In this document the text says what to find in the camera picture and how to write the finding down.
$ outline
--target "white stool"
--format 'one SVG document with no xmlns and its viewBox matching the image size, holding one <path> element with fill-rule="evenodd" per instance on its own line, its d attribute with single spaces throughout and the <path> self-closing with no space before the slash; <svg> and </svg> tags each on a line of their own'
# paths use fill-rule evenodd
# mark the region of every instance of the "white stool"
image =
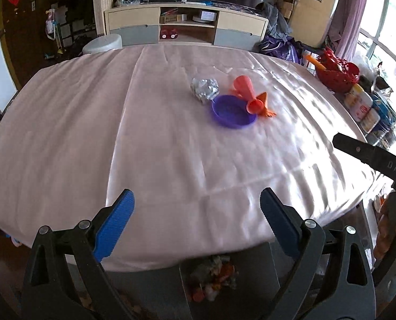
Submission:
<svg viewBox="0 0 396 320">
<path fill-rule="evenodd" d="M 110 34 L 93 39 L 82 49 L 83 54 L 95 54 L 111 49 L 122 49 L 123 41 L 118 34 Z"/>
</svg>

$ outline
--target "finger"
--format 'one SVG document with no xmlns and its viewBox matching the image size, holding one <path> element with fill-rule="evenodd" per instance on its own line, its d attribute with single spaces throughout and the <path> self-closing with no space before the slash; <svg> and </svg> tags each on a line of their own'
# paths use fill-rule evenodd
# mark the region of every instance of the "finger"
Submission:
<svg viewBox="0 0 396 320">
<path fill-rule="evenodd" d="M 374 248 L 373 253 L 376 260 L 382 260 L 382 258 L 385 256 L 385 253 L 381 252 L 378 246 Z"/>
<path fill-rule="evenodd" d="M 382 237 L 387 237 L 389 234 L 389 218 L 384 215 L 379 221 L 379 232 Z"/>
<path fill-rule="evenodd" d="M 386 254 L 386 252 L 389 250 L 391 244 L 392 239 L 385 238 L 382 235 L 378 234 L 376 240 L 376 247 L 383 255 Z"/>
<path fill-rule="evenodd" d="M 382 207 L 380 208 L 380 214 L 387 215 L 388 213 L 388 206 L 386 204 L 383 204 Z"/>
</svg>

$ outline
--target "cardboard box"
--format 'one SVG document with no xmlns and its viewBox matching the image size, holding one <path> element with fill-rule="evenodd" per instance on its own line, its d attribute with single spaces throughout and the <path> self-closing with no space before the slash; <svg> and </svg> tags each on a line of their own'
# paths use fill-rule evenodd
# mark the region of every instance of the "cardboard box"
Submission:
<svg viewBox="0 0 396 320">
<path fill-rule="evenodd" d="M 296 0 L 289 26 L 291 36 L 311 47 L 320 47 L 328 28 L 336 0 Z"/>
<path fill-rule="evenodd" d="M 213 22 L 216 20 L 217 13 L 210 12 L 209 10 L 202 10 L 199 13 L 199 17 L 201 18 L 201 20 L 208 20 L 210 22 Z"/>
<path fill-rule="evenodd" d="M 160 24 L 185 22 L 187 20 L 188 20 L 187 14 L 162 15 L 160 17 Z"/>
<path fill-rule="evenodd" d="M 278 9 L 284 18 L 289 19 L 294 8 L 294 0 L 278 0 Z"/>
</svg>

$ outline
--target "gray drawer front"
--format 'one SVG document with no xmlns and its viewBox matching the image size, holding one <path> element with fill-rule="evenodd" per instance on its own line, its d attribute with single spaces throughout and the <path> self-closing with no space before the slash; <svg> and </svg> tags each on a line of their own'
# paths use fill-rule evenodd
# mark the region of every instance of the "gray drawer front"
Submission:
<svg viewBox="0 0 396 320">
<path fill-rule="evenodd" d="M 215 46 L 230 47 L 252 51 L 255 44 L 260 42 L 260 36 L 235 30 L 217 29 Z"/>
<path fill-rule="evenodd" d="M 158 43 L 160 38 L 160 28 L 158 25 L 122 27 L 111 30 L 110 33 L 121 35 L 123 46 Z"/>
</svg>

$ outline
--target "purple bowl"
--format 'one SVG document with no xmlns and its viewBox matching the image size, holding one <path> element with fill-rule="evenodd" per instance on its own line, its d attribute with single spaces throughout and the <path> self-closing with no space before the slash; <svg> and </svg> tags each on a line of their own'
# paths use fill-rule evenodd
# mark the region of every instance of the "purple bowl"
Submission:
<svg viewBox="0 0 396 320">
<path fill-rule="evenodd" d="M 231 129 L 242 129 L 257 119 L 256 114 L 247 112 L 247 102 L 232 95 L 216 97 L 212 103 L 212 112 L 220 125 Z"/>
</svg>

